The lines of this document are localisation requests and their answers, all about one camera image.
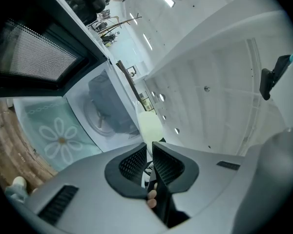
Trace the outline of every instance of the white shoe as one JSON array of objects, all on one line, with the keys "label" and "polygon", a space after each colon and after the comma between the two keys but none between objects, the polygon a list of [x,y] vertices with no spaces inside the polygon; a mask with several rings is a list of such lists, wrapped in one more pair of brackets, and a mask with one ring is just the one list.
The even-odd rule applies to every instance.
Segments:
[{"label": "white shoe", "polygon": [[27,186],[27,182],[25,180],[25,178],[19,176],[19,177],[16,177],[14,180],[13,180],[13,183],[12,185],[21,185],[22,187],[24,187],[26,189],[26,186]]}]

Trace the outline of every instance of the flower petal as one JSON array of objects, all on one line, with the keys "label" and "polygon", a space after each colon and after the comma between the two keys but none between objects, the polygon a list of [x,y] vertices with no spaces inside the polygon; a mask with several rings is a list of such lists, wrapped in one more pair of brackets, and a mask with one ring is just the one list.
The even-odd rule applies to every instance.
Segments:
[{"label": "flower petal", "polygon": [[67,145],[75,151],[80,151],[83,148],[83,145],[80,142],[74,140],[68,140]]},{"label": "flower petal", "polygon": [[68,146],[66,146],[66,145],[62,145],[62,147],[61,147],[61,156],[62,156],[63,161],[67,165],[70,165],[74,161],[73,156],[70,153]]},{"label": "flower petal", "polygon": [[57,117],[55,118],[54,120],[54,128],[55,128],[55,131],[57,131],[57,134],[59,136],[63,136],[64,134],[64,122],[61,118]]},{"label": "flower petal", "polygon": [[71,138],[75,137],[76,134],[77,134],[77,127],[71,126],[66,130],[64,137],[66,139],[71,139]]},{"label": "flower petal", "polygon": [[48,158],[55,158],[60,150],[61,145],[58,142],[51,142],[44,148],[44,152]]},{"label": "flower petal", "polygon": [[58,140],[57,134],[49,127],[47,126],[41,126],[39,128],[39,133],[41,134],[42,137],[44,137],[47,140]]}]

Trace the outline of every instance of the black vent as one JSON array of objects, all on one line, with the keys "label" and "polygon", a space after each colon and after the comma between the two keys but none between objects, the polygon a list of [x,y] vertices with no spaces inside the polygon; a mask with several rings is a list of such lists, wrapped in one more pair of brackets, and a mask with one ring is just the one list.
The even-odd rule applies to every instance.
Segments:
[{"label": "black vent", "polygon": [[119,164],[121,174],[132,182],[141,185],[141,176],[147,160],[147,146],[125,158]]},{"label": "black vent", "polygon": [[153,145],[153,162],[156,171],[166,186],[178,178],[185,170],[185,166],[181,161],[155,145]]},{"label": "black vent", "polygon": [[39,213],[39,217],[51,225],[55,225],[61,218],[66,207],[75,196],[78,188],[65,185]]},{"label": "black vent", "polygon": [[229,162],[225,162],[225,161],[219,161],[217,163],[217,166],[222,166],[231,170],[235,170],[237,171],[240,168],[240,165],[238,164],[234,164],[234,163],[229,163]]}]

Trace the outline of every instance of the flower center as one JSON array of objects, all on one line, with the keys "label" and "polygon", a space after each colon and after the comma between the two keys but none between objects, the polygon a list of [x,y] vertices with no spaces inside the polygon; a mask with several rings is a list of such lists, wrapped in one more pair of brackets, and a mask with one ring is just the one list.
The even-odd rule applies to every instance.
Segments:
[{"label": "flower center", "polygon": [[60,137],[60,138],[58,139],[58,142],[59,142],[60,144],[64,144],[64,143],[65,143],[65,139],[64,139],[63,137]]}]

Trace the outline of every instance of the person's foot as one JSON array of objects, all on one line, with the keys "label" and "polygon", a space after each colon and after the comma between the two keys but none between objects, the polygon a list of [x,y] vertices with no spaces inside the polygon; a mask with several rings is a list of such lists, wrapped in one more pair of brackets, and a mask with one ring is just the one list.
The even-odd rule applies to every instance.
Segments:
[{"label": "person's foot", "polygon": [[156,206],[157,202],[156,202],[156,195],[157,195],[157,192],[156,192],[156,188],[157,188],[157,183],[154,184],[154,190],[150,191],[148,194],[147,194],[147,205],[152,209]]},{"label": "person's foot", "polygon": [[12,185],[21,185],[22,187],[24,187],[26,189],[27,182],[26,182],[25,178],[19,176],[13,180]]}]

